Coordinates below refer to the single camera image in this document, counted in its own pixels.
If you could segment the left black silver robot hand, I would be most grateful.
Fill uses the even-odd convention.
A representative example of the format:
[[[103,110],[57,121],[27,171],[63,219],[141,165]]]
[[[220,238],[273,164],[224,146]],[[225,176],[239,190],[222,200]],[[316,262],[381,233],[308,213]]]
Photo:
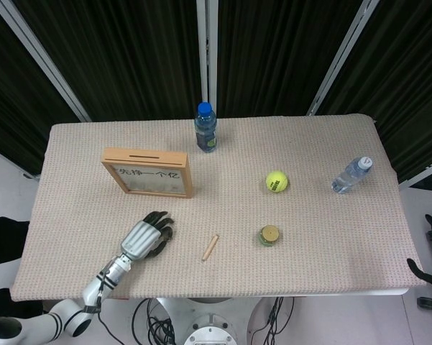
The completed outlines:
[[[127,234],[121,253],[131,261],[156,257],[173,238],[173,224],[167,211],[149,213]]]

